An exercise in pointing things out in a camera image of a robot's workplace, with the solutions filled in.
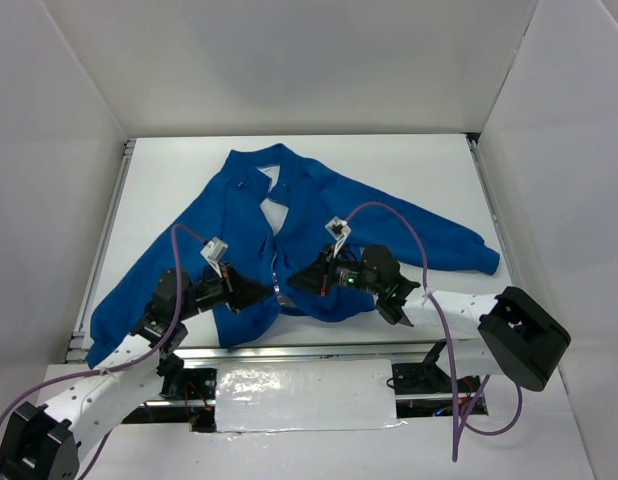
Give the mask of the silver zipper pull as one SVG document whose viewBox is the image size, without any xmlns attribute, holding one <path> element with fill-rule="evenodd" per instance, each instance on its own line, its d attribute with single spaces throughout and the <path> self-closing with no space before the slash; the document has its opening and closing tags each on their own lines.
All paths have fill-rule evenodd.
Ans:
<svg viewBox="0 0 618 480">
<path fill-rule="evenodd" d="M 277 303 L 283 308 L 295 308 L 295 303 L 286 295 L 282 293 L 276 294 Z"/>
</svg>

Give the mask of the blue zip-up jacket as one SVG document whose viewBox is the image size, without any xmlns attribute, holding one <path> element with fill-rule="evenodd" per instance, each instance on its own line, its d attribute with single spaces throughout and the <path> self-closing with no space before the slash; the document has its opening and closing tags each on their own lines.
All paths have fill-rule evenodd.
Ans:
<svg viewBox="0 0 618 480">
<path fill-rule="evenodd" d="M 340 322 L 372 310 L 373 298 L 362 292 L 336 289 L 320 297 L 287 284 L 331 242 L 325 225 L 335 216 L 353 218 L 352 247 L 384 245 L 403 263 L 487 275 L 500 263 L 499 254 L 469 228 L 340 175 L 282 144 L 232 151 L 179 215 L 188 233 L 161 233 L 95 308 L 88 365 L 98 365 L 121 343 L 164 271 L 180 265 L 193 280 L 200 278 L 205 260 L 198 238 L 223 240 L 228 244 L 225 258 L 240 274 L 275 289 L 274 295 L 239 313 L 225 306 L 214 309 L 223 348 L 259 338 L 282 314 Z M 281 307 L 277 293 L 296 307 Z"/>
</svg>

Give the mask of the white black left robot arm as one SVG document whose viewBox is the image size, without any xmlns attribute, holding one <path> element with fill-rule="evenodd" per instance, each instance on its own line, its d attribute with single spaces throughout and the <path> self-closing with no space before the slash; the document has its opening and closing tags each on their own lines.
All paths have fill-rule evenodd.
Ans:
<svg viewBox="0 0 618 480">
<path fill-rule="evenodd" d="M 74 479 L 85 457 L 111 431 L 157 396 L 183 367 L 175 351 L 184 320 L 226 305 L 233 313 L 266 299 L 268 286 L 223 264 L 198 282 L 177 269 L 164 272 L 143 315 L 114 351 L 91 370 L 64 376 L 72 384 L 35 405 L 18 402 L 0 435 L 0 479 Z"/>
</svg>

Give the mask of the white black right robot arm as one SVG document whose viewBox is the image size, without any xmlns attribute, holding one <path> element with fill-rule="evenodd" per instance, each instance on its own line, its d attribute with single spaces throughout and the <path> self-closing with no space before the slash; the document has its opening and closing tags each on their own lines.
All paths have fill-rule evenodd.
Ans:
<svg viewBox="0 0 618 480">
<path fill-rule="evenodd" d="M 382 245 L 361 258 L 326 246 L 289 285 L 327 296 L 350 289 L 375 298 L 375 309 L 391 325 L 440 326 L 453 337 L 444 341 L 447 375 L 504 375 L 517 386 L 540 392 L 570 346 L 567 330 L 524 290 L 508 286 L 499 294 L 426 291 L 404 277 L 398 261 Z"/>
</svg>

